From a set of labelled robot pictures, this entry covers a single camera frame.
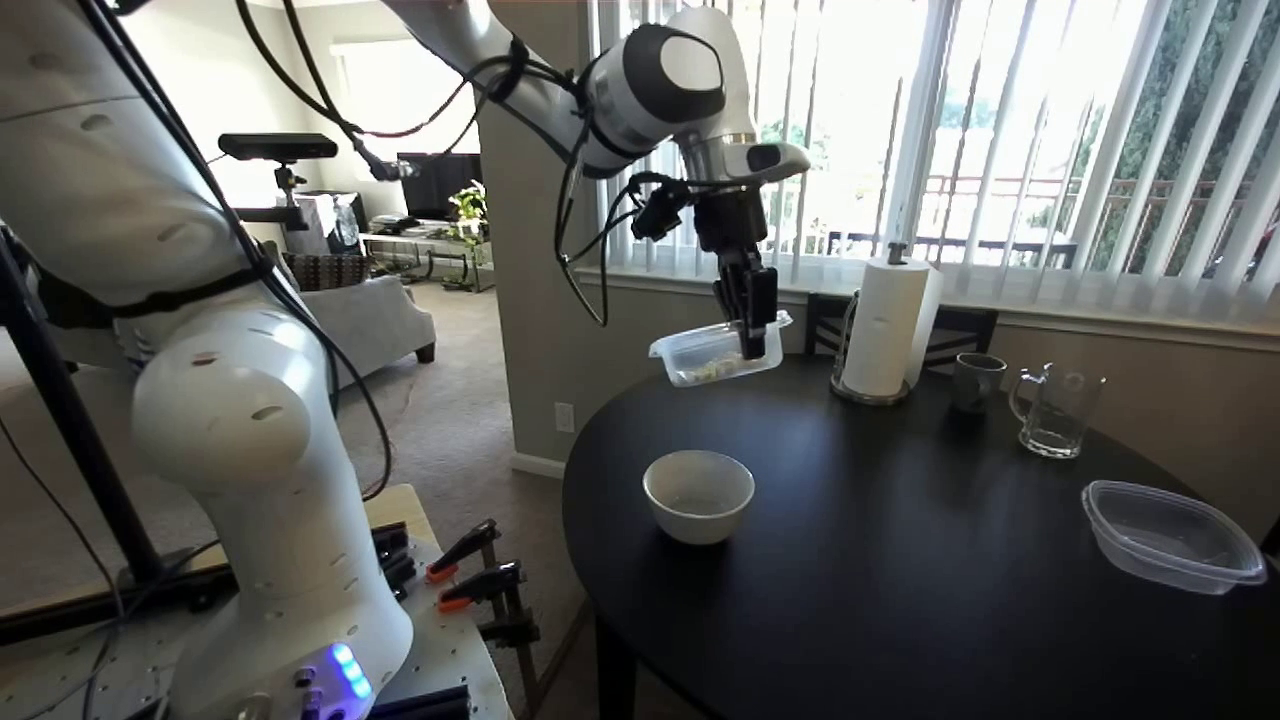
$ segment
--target clear plastic container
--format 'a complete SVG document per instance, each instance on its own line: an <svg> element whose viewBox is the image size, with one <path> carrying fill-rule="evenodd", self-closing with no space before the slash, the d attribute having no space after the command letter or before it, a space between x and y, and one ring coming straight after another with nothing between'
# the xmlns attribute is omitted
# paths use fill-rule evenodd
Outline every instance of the clear plastic container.
<svg viewBox="0 0 1280 720"><path fill-rule="evenodd" d="M1210 503L1125 480L1090 480L1081 503L1097 549L1121 571L1197 597L1268 579L1256 543Z"/></svg>
<svg viewBox="0 0 1280 720"><path fill-rule="evenodd" d="M752 361L745 361L745 347L730 326L704 326L704 330L661 335L649 345L649 355L664 366L677 389L752 378L785 366L780 330L786 326L792 317L776 314L776 321L765 330L765 355L752 355Z"/></svg>

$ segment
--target paper towel roll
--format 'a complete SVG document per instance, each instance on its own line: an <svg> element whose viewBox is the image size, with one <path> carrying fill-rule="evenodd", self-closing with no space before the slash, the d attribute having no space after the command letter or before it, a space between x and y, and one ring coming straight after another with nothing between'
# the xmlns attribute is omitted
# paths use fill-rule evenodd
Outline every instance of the paper towel roll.
<svg viewBox="0 0 1280 720"><path fill-rule="evenodd" d="M871 260L856 295L851 330L836 361L836 394L860 404L902 401L925 369L934 321L934 274L927 266Z"/></svg>

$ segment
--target vertical blinds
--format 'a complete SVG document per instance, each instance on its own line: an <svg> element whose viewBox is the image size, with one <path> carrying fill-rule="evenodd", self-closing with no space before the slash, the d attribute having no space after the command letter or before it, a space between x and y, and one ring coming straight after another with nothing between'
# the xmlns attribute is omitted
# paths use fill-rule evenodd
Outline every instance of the vertical blinds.
<svg viewBox="0 0 1280 720"><path fill-rule="evenodd" d="M595 35L690 4L595 0ZM815 163L768 189L776 260L910 242L939 266L1280 281L1280 0L706 4L745 39L756 132Z"/></svg>

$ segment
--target glass cup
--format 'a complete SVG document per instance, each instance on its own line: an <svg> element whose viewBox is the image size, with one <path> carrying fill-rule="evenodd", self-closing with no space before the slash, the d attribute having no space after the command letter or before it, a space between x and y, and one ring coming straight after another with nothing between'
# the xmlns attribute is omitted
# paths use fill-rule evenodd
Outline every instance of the glass cup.
<svg viewBox="0 0 1280 720"><path fill-rule="evenodd" d="M951 411L983 415L1004 389L1008 366L983 354L958 354L951 369Z"/></svg>
<svg viewBox="0 0 1280 720"><path fill-rule="evenodd" d="M1044 366L1039 371L1023 369L1008 394L1008 408L1020 421L1017 439L1037 457L1077 462L1086 432L1086 415L1103 389L1109 378L1086 378L1051 366Z"/></svg>

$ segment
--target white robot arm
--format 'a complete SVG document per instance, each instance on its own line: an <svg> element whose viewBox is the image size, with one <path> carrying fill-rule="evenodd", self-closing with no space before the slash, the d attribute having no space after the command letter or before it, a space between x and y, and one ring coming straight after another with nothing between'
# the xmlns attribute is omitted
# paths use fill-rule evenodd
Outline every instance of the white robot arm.
<svg viewBox="0 0 1280 720"><path fill-rule="evenodd" d="M415 39L589 176L678 141L721 301L745 347L771 321L761 186L802 158L756 143L730 28L686 13L602 52L577 90L482 71L523 52L482 0L392 0ZM0 216L29 255L114 314L139 366L139 462L212 517L240 597L186 643L173 717L364 717L411 620L388 593L327 408L327 355L257 260L199 147L98 0L0 0Z"/></svg>

